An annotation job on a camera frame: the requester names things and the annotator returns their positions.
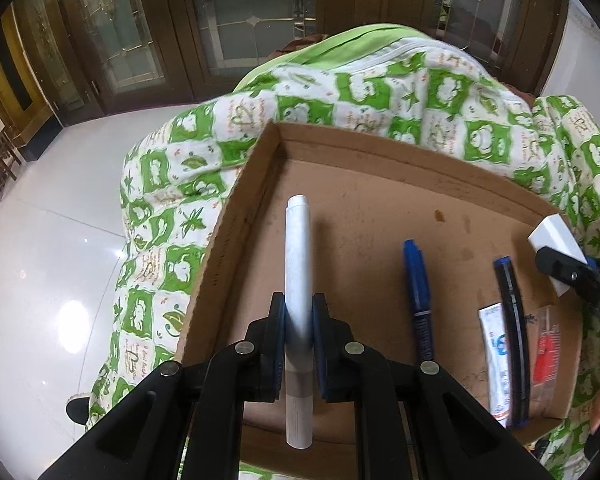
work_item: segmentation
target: blue marker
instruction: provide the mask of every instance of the blue marker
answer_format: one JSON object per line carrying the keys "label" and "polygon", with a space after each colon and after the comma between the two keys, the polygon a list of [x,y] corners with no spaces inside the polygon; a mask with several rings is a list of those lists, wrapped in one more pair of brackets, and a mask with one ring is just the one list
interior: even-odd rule
{"label": "blue marker", "polygon": [[416,338],[418,362],[432,360],[433,332],[431,329],[431,310],[429,280],[424,267],[422,252],[413,240],[405,241],[402,246],[404,268],[407,278],[407,292],[413,314],[413,333]]}

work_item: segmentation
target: green and white cloth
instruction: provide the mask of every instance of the green and white cloth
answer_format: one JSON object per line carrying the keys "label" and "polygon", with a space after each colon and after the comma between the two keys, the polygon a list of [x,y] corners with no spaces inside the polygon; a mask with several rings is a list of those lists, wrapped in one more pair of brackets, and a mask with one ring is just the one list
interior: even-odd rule
{"label": "green and white cloth", "polygon": [[[600,128],[582,104],[552,96],[529,109],[461,50],[398,25],[356,28],[258,67],[126,156],[126,262],[89,427],[173,357],[218,215],[268,121],[390,137],[510,178],[558,206],[585,252],[600,257]],[[573,408],[542,459],[557,479],[587,466],[587,414],[600,387],[600,322],[583,315]],[[246,465],[241,475],[272,477]]]}

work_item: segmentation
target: cardboard box lid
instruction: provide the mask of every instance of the cardboard box lid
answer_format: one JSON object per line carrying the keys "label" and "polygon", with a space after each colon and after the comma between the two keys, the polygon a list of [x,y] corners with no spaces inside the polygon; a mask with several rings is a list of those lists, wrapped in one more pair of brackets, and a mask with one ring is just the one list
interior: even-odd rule
{"label": "cardboard box lid", "polygon": [[[306,195],[312,210],[315,292],[326,294],[331,316],[347,321],[357,340],[406,363],[414,362],[414,344],[401,247],[407,238],[416,240],[429,275],[436,360],[484,406],[488,384],[477,311],[500,301],[492,265],[511,256],[525,313],[557,305],[561,338],[554,401],[516,436],[531,442],[567,415],[580,311],[574,295],[555,297],[526,241],[557,210],[462,161],[324,126],[269,124],[254,146],[192,292],[176,355],[183,364],[242,339],[249,322],[267,315],[272,293],[284,289],[285,207],[294,194]],[[533,364],[533,322],[528,335]],[[245,406],[242,460],[312,478],[355,474],[352,405],[327,405],[314,395],[314,444],[298,452],[284,442],[283,399]],[[316,460],[331,463],[308,465]]]}

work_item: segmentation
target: silver rivet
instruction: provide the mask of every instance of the silver rivet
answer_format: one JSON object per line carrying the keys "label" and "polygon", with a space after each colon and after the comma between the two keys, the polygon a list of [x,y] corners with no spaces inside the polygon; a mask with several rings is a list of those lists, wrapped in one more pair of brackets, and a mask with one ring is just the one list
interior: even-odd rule
{"label": "silver rivet", "polygon": [[365,351],[365,346],[357,341],[351,341],[344,345],[345,352],[351,355],[360,355]]}
{"label": "silver rivet", "polygon": [[160,375],[171,377],[180,370],[180,365],[176,361],[166,361],[160,365]]}
{"label": "silver rivet", "polygon": [[423,361],[420,363],[420,370],[424,374],[435,375],[440,371],[440,367],[435,361]]}
{"label": "silver rivet", "polygon": [[235,344],[235,351],[241,355],[250,354],[251,352],[253,352],[254,348],[255,346],[251,341],[240,341],[239,343]]}

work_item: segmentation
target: black pen with blue ends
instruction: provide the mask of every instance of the black pen with blue ends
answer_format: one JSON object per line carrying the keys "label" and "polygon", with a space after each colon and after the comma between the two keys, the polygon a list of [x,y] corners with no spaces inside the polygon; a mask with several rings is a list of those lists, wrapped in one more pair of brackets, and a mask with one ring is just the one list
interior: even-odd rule
{"label": "black pen with blue ends", "polygon": [[500,289],[504,327],[507,331],[511,394],[508,426],[519,428],[524,426],[529,419],[529,402],[531,400],[531,371],[525,313],[511,258],[504,256],[495,260],[493,270],[496,273]]}
{"label": "black pen with blue ends", "polygon": [[424,266],[422,252],[413,240],[402,245],[404,268],[407,278],[407,292],[413,314],[413,333],[416,339],[418,362],[433,360],[433,331],[431,329],[431,310],[429,280]]}

